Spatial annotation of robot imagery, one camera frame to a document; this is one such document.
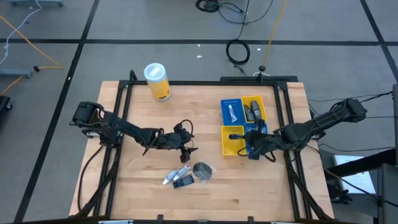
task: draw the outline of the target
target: white cable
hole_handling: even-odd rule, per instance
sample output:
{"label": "white cable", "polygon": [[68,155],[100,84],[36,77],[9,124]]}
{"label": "white cable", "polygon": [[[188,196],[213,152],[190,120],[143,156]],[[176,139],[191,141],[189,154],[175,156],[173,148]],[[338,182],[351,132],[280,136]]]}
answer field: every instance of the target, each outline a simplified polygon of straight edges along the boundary
{"label": "white cable", "polygon": [[38,10],[36,10],[36,11],[30,13],[29,15],[27,15],[27,17],[22,21],[22,23],[19,25],[19,27],[18,27],[16,30],[12,31],[12,33],[7,37],[6,45],[4,46],[4,49],[6,49],[6,52],[4,53],[4,58],[1,60],[0,65],[6,60],[6,58],[7,58],[7,56],[8,56],[8,47],[9,47],[8,41],[9,41],[10,37],[11,37],[12,35],[14,35],[14,34],[16,33],[16,31],[19,30],[19,29],[25,24],[26,20],[28,20],[28,18],[29,18],[31,15],[33,15],[33,14],[35,14],[36,12],[39,12],[40,10],[43,9],[42,6],[39,4],[39,2],[38,2],[37,0],[36,0],[36,4],[40,7],[40,9],[38,9]]}

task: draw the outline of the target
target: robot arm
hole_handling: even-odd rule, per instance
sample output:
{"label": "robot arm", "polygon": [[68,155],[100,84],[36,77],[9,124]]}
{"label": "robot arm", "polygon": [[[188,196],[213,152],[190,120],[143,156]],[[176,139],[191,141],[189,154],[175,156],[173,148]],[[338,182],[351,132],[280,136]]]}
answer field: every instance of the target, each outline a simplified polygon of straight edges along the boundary
{"label": "robot arm", "polygon": [[[357,123],[366,117],[366,109],[355,99],[347,98],[334,104],[330,111],[317,116],[304,123],[288,124],[276,129],[273,134],[262,134],[260,131],[250,131],[245,136],[230,135],[230,139],[244,138],[253,146],[254,152],[249,155],[250,159],[259,159],[259,155],[281,150],[303,149],[310,138],[316,134],[322,134],[324,130],[340,123]],[[264,121],[257,121],[261,126]]]}
{"label": "robot arm", "polygon": [[73,115],[70,125],[81,128],[82,133],[90,137],[91,133],[99,135],[100,144],[106,147],[115,147],[120,144],[120,135],[127,134],[141,146],[145,147],[145,153],[153,149],[179,149],[182,155],[181,162],[190,159],[190,153],[197,148],[186,148],[184,144],[194,137],[178,123],[174,127],[174,133],[164,133],[162,128],[140,128],[121,118],[116,114],[105,111],[97,103],[81,102]]}

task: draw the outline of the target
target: yellow tray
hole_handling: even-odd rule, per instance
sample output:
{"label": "yellow tray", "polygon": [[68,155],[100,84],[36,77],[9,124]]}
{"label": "yellow tray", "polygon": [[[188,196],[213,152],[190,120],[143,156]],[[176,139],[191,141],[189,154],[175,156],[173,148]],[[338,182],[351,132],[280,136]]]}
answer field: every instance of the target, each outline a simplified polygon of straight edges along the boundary
{"label": "yellow tray", "polygon": [[264,121],[267,121],[267,113],[266,113],[266,109],[264,107],[264,102],[262,101],[262,97],[261,96],[244,96],[244,97],[242,97],[242,106],[243,106],[245,121],[247,123],[254,123],[254,121],[247,121],[247,119],[246,119],[246,111],[244,110],[244,105],[248,105],[250,107],[250,102],[252,102],[254,100],[257,101],[257,103],[259,104],[261,118]]}
{"label": "yellow tray", "polygon": [[238,151],[246,147],[244,139],[229,139],[230,134],[244,134],[243,126],[222,126],[221,127],[221,145],[224,156],[237,156]]}

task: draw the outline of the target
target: wooden tabletop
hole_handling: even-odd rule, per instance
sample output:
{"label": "wooden tabletop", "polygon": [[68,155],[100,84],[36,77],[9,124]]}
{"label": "wooden tabletop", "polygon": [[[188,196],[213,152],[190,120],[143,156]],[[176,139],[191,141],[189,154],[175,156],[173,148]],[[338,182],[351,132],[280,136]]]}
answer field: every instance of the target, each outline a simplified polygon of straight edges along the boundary
{"label": "wooden tabletop", "polygon": [[[112,111],[118,82],[103,82],[98,103]],[[222,117],[220,100],[242,96],[261,95],[268,116],[268,129],[279,128],[272,87],[268,86],[171,86],[172,96],[156,101],[146,85],[134,85],[127,120],[142,128],[172,128],[183,119],[194,125],[193,141],[199,150],[191,154],[189,164],[203,161],[215,171],[210,180],[174,189],[163,185],[164,177],[173,169],[183,166],[180,151],[144,148],[133,138],[125,137],[119,165],[118,180],[111,218],[156,219],[163,214],[165,220],[247,220],[294,221],[287,173],[282,151],[276,151],[276,162],[265,158],[251,161],[246,157],[225,157],[221,153]],[[283,102],[285,123],[287,115]],[[289,95],[295,122],[310,119],[303,83],[289,83]],[[82,166],[99,148],[99,139],[89,139]],[[309,145],[317,147],[315,141]],[[98,186],[104,150],[88,166],[83,178],[81,204],[84,205]],[[309,147],[301,152],[307,188],[326,214],[333,210],[326,187],[319,154]],[[305,217],[302,196],[298,192],[300,216]],[[70,214],[77,213],[77,186]],[[103,194],[101,213],[104,213],[108,190]]]}

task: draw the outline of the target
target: yellow bottle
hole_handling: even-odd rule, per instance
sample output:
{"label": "yellow bottle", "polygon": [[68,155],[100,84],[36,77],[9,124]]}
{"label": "yellow bottle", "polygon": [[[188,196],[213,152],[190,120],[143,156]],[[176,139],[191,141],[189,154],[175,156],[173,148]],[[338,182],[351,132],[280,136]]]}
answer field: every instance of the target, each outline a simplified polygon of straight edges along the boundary
{"label": "yellow bottle", "polygon": [[162,64],[149,64],[144,69],[144,76],[156,100],[167,100],[170,97],[170,85],[167,79],[166,69]]}

